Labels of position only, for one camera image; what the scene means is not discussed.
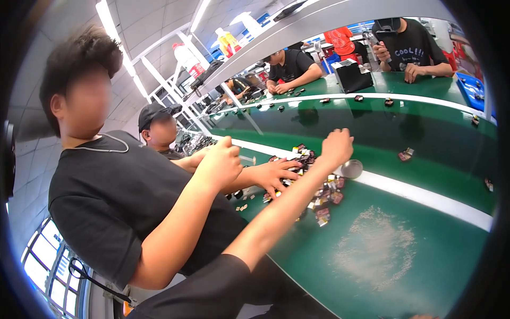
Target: black strap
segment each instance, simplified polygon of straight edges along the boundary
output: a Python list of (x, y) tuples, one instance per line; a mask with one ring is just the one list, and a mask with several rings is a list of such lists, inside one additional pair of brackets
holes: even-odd
[[(117, 296), (119, 298), (121, 298), (122, 300), (124, 301), (127, 301), (127, 303), (131, 304), (132, 303), (132, 300), (126, 296), (126, 295), (123, 295), (119, 292), (116, 292), (114, 290), (111, 290), (109, 289), (108, 287), (104, 286), (103, 284), (99, 283), (97, 280), (95, 280), (94, 278), (92, 278), (91, 276), (89, 276), (84, 270), (83, 270), (83, 265), (82, 265), (82, 269), (78, 268), (73, 262), (74, 261), (78, 261), (81, 265), (81, 261), (75, 257), (72, 257), (71, 260), (69, 261), (69, 273), (75, 277), (75, 278), (78, 278), (78, 279), (87, 279), (87, 280), (90, 280), (90, 282), (92, 282), (93, 284), (95, 284), (96, 286), (98, 287), (101, 287), (102, 289), (106, 290), (107, 292), (111, 293), (112, 295), (114, 296)], [(74, 275), (73, 271), (77, 271), (80, 276), (77, 277)]]

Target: window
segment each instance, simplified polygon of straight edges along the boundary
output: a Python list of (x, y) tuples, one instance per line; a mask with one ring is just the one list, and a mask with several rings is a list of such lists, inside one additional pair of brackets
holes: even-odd
[(71, 276), (69, 261), (75, 254), (65, 244), (55, 223), (47, 218), (30, 238), (21, 263), (28, 277), (43, 296), (62, 314), (78, 319), (82, 280)]

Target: ceiling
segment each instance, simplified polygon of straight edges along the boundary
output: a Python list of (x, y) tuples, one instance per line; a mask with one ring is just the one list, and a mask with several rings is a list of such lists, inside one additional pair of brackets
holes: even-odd
[[(218, 27), (234, 36), (245, 29), (242, 23), (228, 26), (238, 14), (252, 11), (251, 15), (257, 18), (268, 11), (269, 5), (282, 7), (282, 2), (289, 1), (211, 0), (195, 34), (209, 48), (216, 40), (214, 31)], [(44, 64), (56, 43), (65, 40), (72, 32), (91, 23), (101, 25), (95, 4), (96, 0), (56, 0), (46, 12), (34, 34), (10, 99), (8, 119), (15, 124), (18, 141), (53, 135), (39, 101)], [(108, 4), (122, 44), (133, 59), (169, 32), (191, 22), (200, 0), (108, 0)], [(172, 50), (175, 42), (181, 41), (177, 37), (170, 38), (146, 56), (164, 78), (175, 72), (176, 59)], [(193, 42), (206, 54), (196, 40)], [(159, 86), (141, 61), (135, 64), (135, 70), (147, 93)], [(112, 104), (104, 131), (121, 129), (146, 103), (124, 67), (114, 76), (112, 85)]]

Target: powder residue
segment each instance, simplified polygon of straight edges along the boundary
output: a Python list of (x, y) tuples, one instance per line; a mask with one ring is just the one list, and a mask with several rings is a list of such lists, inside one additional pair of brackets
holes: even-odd
[(335, 263), (357, 282), (382, 291), (405, 275), (416, 255), (414, 233), (404, 223), (371, 206), (341, 238)]

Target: necklace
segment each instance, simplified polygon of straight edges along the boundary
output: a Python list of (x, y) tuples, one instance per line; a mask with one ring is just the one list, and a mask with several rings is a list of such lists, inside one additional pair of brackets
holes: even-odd
[(116, 138), (116, 137), (113, 137), (109, 134), (106, 134), (106, 133), (103, 133), (102, 135), (104, 136), (108, 136), (116, 141), (119, 141), (121, 142), (122, 144), (124, 144), (124, 146), (126, 147), (125, 151), (120, 151), (120, 150), (100, 150), (100, 149), (92, 149), (92, 148), (87, 148), (85, 146), (82, 146), (82, 147), (79, 147), (79, 148), (65, 148), (65, 150), (88, 150), (88, 151), (95, 151), (95, 152), (108, 152), (108, 153), (125, 153), (129, 150), (129, 146), (126, 142), (124, 142), (123, 140), (121, 140), (120, 138)]

